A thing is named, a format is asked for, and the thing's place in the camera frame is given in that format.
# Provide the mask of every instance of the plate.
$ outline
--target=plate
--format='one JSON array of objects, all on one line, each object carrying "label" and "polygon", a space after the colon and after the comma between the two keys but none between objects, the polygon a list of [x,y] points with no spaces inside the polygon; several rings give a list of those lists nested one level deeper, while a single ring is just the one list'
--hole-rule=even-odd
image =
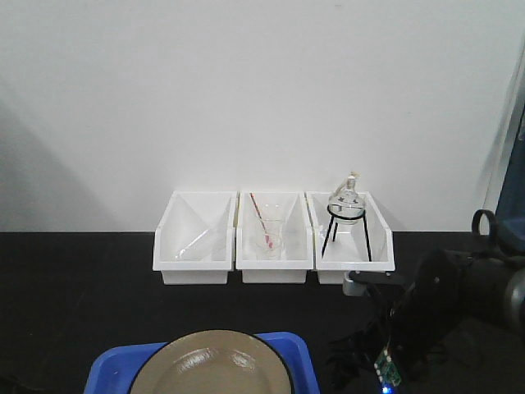
[{"label": "plate", "polygon": [[291,394],[281,357],[242,332],[189,334],[161,348],[138,372],[130,394]]}]

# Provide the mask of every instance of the blue tray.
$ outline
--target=blue tray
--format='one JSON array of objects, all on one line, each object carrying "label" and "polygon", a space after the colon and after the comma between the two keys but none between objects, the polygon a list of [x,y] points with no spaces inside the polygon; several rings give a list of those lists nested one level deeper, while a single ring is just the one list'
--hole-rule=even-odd
[{"label": "blue tray", "polygon": [[[285,360],[295,394],[319,394],[306,343],[291,332],[258,334]],[[102,353],[89,372],[84,394],[126,394],[142,365],[166,343],[115,347]]]}]

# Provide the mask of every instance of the circuit board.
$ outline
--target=circuit board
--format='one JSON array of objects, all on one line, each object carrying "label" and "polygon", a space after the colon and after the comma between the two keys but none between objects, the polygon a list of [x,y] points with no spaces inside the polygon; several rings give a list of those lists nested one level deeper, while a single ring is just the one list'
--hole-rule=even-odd
[{"label": "circuit board", "polygon": [[401,384],[401,375],[399,375],[399,370],[395,366],[394,361],[392,361],[388,347],[385,347],[379,354],[374,368],[376,369],[377,377],[379,377],[379,382],[391,384],[394,387],[398,387]]}]

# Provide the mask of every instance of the black table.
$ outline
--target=black table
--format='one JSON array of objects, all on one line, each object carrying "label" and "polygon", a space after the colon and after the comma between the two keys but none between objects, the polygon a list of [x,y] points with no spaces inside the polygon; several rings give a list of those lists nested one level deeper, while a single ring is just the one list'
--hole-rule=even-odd
[{"label": "black table", "polygon": [[[472,241],[468,233],[395,233],[398,271],[413,277],[425,251],[468,250]],[[226,286],[164,286],[152,252],[153,233],[0,234],[0,373],[75,394],[95,358],[114,346],[210,328],[288,331],[306,341],[321,391],[329,393],[328,342],[374,312],[369,299],[321,286],[315,273],[304,285],[243,284],[231,273]],[[468,360],[465,333],[482,352],[481,366]],[[525,350],[515,335],[467,319],[446,340],[450,360],[432,366],[413,392],[525,392]],[[345,392],[374,387],[365,374]]]}]

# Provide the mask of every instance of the white plastic bin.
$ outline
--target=white plastic bin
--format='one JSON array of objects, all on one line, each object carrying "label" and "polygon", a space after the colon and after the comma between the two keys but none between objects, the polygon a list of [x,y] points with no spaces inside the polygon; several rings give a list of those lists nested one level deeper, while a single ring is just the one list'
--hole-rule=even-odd
[{"label": "white plastic bin", "polygon": [[233,269],[237,192],[175,191],[155,231],[153,270],[167,285],[225,284]]},{"label": "white plastic bin", "polygon": [[[372,262],[368,261],[367,244],[363,220],[352,226],[340,224],[336,241],[328,240],[324,257],[322,245],[330,223],[330,214],[326,210],[328,192],[307,192],[308,210],[312,219],[315,243],[315,269],[321,284],[343,283],[348,271],[393,271],[394,246],[392,231],[382,217],[379,208],[368,192],[358,193],[366,203],[367,228],[372,252]],[[331,238],[335,227],[332,227]]]},{"label": "white plastic bin", "polygon": [[249,193],[241,193],[237,223],[235,267],[244,283],[305,283],[313,269],[313,234],[302,192],[256,193],[256,203],[278,206],[281,211],[282,247],[275,259],[258,259],[256,241],[261,223]]}]

